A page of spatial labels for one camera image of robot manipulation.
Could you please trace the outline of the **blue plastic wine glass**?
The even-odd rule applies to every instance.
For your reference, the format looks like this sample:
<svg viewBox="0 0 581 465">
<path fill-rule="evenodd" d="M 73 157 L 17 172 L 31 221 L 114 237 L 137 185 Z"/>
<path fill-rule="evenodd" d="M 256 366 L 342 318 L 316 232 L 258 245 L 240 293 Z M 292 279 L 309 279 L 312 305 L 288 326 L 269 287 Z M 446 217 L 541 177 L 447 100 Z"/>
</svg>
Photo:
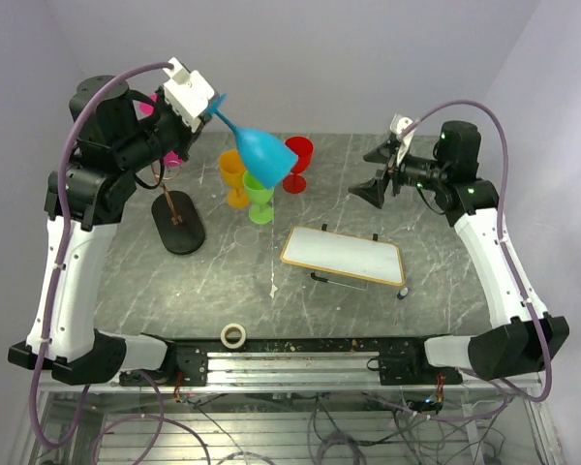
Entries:
<svg viewBox="0 0 581 465">
<path fill-rule="evenodd" d="M 226 95 L 215 98 L 208 112 L 216 115 L 231 130 L 239 157 L 246 170 L 265 188 L 277 186 L 296 165 L 298 156 L 273 135 L 234 124 L 220 111 Z"/>
</svg>

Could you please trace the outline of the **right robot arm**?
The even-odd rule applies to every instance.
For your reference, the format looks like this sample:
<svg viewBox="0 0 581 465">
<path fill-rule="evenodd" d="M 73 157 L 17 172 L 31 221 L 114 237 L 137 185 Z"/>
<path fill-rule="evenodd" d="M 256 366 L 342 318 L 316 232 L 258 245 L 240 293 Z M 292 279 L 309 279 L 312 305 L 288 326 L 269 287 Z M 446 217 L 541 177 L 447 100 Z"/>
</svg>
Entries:
<svg viewBox="0 0 581 465">
<path fill-rule="evenodd" d="M 465 121 L 446 121 L 430 159 L 413 156 L 411 137 L 402 133 L 410 118 L 396 115 L 389 136 L 364 155 L 380 163 L 375 176 L 350 187 L 350 193 L 382 207 L 387 191 L 404 186 L 436 198 L 442 214 L 465 245 L 488 304 L 490 330 L 476 336 L 429 336 L 423 351 L 409 357 L 409 375 L 425 384 L 442 367 L 473 371 L 483 380 L 546 369 L 569 336 L 565 318 L 553 317 L 522 269 L 498 213 L 499 195 L 492 182 L 477 175 L 481 134 Z"/>
</svg>

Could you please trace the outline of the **pink plastic wine glass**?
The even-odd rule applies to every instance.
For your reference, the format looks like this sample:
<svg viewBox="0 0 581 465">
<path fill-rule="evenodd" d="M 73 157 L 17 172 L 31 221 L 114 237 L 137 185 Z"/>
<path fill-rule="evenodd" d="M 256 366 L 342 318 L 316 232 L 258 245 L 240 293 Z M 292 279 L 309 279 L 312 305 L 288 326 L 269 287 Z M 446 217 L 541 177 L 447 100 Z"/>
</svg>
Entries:
<svg viewBox="0 0 581 465">
<path fill-rule="evenodd" d="M 161 160 L 160 165 L 165 168 L 177 168 L 184 162 L 179 159 L 179 157 L 172 151 L 167 153 L 163 147 L 162 143 L 157 137 L 155 123 L 157 117 L 153 114 L 155 104 L 155 95 L 151 94 L 147 96 L 143 101 L 138 104 L 139 111 L 142 114 L 142 118 L 138 121 L 138 126 L 143 133 L 143 137 L 147 148 L 149 149 L 150 161 Z"/>
</svg>

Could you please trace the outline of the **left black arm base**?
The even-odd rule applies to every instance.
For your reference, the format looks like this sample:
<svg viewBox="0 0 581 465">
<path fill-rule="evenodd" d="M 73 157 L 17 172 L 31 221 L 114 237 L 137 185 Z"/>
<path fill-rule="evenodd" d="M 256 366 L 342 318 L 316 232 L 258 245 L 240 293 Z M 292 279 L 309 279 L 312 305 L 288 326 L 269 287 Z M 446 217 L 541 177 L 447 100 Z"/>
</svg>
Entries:
<svg viewBox="0 0 581 465">
<path fill-rule="evenodd" d="M 125 342 L 125 358 L 113 377 L 121 387 L 147 385 L 144 375 L 159 386 L 205 386 L 208 357 L 196 342 L 152 334 L 126 336 Z"/>
</svg>

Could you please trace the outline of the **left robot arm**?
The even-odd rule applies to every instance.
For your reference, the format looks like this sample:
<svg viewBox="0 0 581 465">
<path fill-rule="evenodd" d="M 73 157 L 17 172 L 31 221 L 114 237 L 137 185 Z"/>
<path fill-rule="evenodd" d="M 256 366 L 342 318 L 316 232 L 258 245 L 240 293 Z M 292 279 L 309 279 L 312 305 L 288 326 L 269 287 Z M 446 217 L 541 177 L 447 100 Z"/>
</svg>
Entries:
<svg viewBox="0 0 581 465">
<path fill-rule="evenodd" d="M 177 345 L 160 336 L 121 336 L 94 327 L 96 298 L 108 247 L 127 200 L 146 166 L 188 150 L 211 119 L 217 93 L 197 72 L 169 78 L 148 97 L 128 83 L 113 87 L 91 111 L 84 109 L 110 76 L 82 81 L 69 102 L 83 125 L 67 142 L 63 176 L 47 182 L 48 250 L 41 301 L 25 340 L 8 351 L 11 364 L 41 366 L 70 386 L 107 383 L 143 370 L 157 385 L 179 369 Z"/>
</svg>

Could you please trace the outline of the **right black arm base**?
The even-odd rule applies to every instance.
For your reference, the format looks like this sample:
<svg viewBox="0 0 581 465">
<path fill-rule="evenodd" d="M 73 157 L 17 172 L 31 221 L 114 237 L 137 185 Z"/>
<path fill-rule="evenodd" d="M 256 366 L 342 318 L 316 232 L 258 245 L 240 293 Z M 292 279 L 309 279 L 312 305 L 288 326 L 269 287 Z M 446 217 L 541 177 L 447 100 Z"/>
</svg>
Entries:
<svg viewBox="0 0 581 465">
<path fill-rule="evenodd" d="M 435 386 L 440 377 L 446 385 L 460 385 L 463 378 L 455 368 L 429 363 L 425 341 L 426 337 L 369 338 L 364 347 L 377 355 L 366 366 L 379 373 L 382 386 Z"/>
</svg>

